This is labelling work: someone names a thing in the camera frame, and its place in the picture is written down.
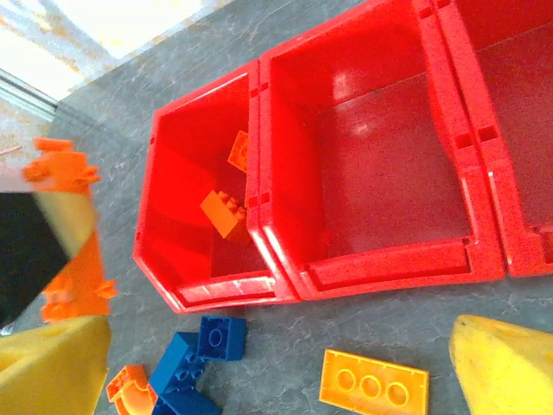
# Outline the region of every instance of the orange toy part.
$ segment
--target orange toy part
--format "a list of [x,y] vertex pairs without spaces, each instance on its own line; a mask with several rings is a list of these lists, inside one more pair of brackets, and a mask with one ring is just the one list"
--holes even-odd
[[425,415],[429,373],[386,361],[327,349],[319,400],[375,415]]
[[223,239],[247,246],[251,242],[250,234],[245,226],[246,210],[239,206],[238,200],[225,192],[209,192],[200,204],[217,232]]
[[248,133],[240,131],[232,145],[228,162],[237,169],[247,173],[248,171]]
[[123,367],[105,391],[119,415],[150,415],[157,400],[140,365]]

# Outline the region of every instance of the red plastic bin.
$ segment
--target red plastic bin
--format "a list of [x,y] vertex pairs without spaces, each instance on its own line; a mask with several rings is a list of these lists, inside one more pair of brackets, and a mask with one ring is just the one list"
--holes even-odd
[[365,2],[260,62],[249,214],[302,298],[504,276],[429,0]]
[[253,61],[154,116],[133,256],[176,313],[299,300],[278,265],[222,239],[200,209],[213,189],[247,197],[246,175],[226,160],[238,132],[257,128],[258,71]]
[[514,277],[553,272],[553,2],[437,0]]

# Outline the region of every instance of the blue duplo brick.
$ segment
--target blue duplo brick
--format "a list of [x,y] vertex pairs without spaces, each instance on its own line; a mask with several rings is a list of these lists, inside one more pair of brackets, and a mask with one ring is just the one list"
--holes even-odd
[[236,317],[203,316],[198,356],[214,361],[239,361],[244,356],[245,320]]
[[220,415],[220,409],[202,393],[196,391],[164,393],[160,399],[175,415]]
[[149,383],[158,395],[194,389],[206,361],[197,354],[197,333],[175,333]]

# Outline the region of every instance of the gray floor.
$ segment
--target gray floor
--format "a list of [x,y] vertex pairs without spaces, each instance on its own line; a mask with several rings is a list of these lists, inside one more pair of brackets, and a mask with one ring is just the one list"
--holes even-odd
[[[236,0],[62,103],[50,137],[71,138],[102,169],[95,185],[112,300],[109,379],[123,365],[151,372],[172,334],[197,330],[177,316],[131,258],[153,111],[258,57],[355,0]],[[35,302],[16,330],[40,324]],[[211,364],[199,389],[224,414],[342,414],[318,401],[325,348],[395,361],[431,373],[430,413],[469,414],[448,356],[455,318],[472,313],[553,331],[553,280],[384,292],[292,306],[225,310],[248,320],[246,357]],[[106,397],[97,414],[115,414]]]

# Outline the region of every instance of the plastic toy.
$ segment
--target plastic toy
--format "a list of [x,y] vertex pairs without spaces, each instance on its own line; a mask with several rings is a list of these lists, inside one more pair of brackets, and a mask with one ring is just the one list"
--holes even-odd
[[175,333],[149,378],[158,395],[194,389],[206,365],[197,355],[198,338],[197,333]]
[[196,390],[164,393],[152,415],[220,415],[221,410]]
[[119,415],[151,415],[157,400],[140,365],[123,367],[105,390]]
[[434,6],[484,163],[509,272],[552,273],[553,2],[451,0]]
[[[98,168],[86,165],[86,155],[75,152],[70,141],[37,138],[41,156],[23,169],[36,191],[71,192],[92,198],[90,184],[99,180]],[[115,281],[104,280],[97,232],[75,258],[42,292],[45,322],[86,315],[110,314],[109,299],[117,295]]]
[[232,146],[231,155],[227,160],[231,165],[243,172],[248,172],[248,133],[240,131]]
[[92,415],[107,375],[110,339],[104,316],[0,338],[0,413]]
[[424,415],[428,410],[429,373],[327,349],[319,400],[374,415]]
[[449,352],[472,415],[553,413],[553,335],[459,316]]
[[250,244],[251,238],[245,227],[246,210],[239,206],[236,198],[222,191],[211,191],[200,208],[223,239],[243,246]]
[[239,361],[244,357],[245,320],[203,316],[198,356],[213,361]]

